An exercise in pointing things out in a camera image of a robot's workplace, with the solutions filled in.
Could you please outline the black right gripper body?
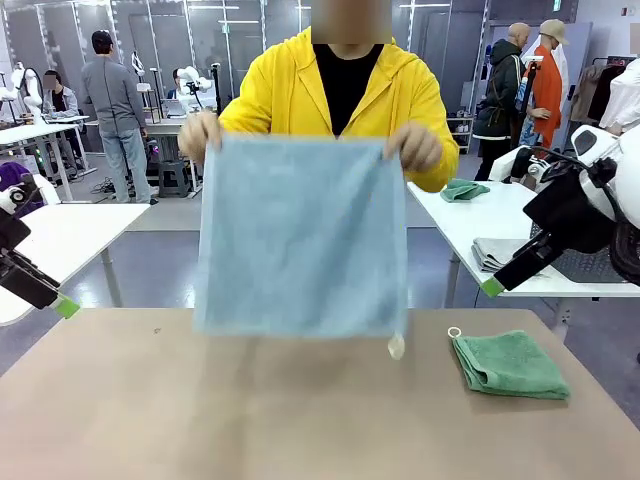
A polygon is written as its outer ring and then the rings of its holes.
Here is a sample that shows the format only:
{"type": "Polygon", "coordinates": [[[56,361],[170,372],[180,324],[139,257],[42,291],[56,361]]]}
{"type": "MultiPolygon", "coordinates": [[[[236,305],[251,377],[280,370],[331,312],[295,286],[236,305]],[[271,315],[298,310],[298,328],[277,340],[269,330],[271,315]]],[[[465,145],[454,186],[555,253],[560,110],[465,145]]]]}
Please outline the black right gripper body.
{"type": "Polygon", "coordinates": [[[614,222],[594,207],[578,178],[556,178],[523,208],[538,227],[544,251],[596,253],[610,241],[614,222]]]}

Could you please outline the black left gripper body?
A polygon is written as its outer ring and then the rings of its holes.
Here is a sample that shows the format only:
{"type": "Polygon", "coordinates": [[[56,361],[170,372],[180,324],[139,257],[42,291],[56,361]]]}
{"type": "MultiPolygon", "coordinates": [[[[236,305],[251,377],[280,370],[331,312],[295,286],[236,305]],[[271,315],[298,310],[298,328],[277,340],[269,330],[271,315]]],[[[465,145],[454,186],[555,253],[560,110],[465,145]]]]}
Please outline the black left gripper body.
{"type": "Polygon", "coordinates": [[[31,229],[20,218],[16,218],[4,208],[1,208],[0,216],[1,258],[11,260],[24,258],[16,247],[31,234],[31,229]]]}

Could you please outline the person's left hand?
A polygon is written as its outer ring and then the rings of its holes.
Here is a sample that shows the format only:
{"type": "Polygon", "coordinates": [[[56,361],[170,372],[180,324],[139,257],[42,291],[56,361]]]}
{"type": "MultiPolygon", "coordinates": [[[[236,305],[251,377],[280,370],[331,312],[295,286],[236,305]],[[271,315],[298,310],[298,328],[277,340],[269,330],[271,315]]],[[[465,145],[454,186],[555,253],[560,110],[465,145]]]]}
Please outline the person's left hand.
{"type": "Polygon", "coordinates": [[[424,173],[439,164],[442,143],[429,129],[409,122],[391,135],[384,148],[386,158],[398,156],[405,172],[424,173]]]}

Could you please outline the person's right hand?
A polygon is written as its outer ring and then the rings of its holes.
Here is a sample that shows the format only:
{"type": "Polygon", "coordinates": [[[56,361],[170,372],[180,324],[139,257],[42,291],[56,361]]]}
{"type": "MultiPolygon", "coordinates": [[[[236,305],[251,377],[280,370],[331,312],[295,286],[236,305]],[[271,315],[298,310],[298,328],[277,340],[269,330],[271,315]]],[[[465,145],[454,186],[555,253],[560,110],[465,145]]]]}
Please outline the person's right hand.
{"type": "Polygon", "coordinates": [[[209,146],[221,150],[222,136],[218,116],[211,111],[201,111],[186,118],[178,134],[178,146],[190,160],[203,164],[209,146]]]}

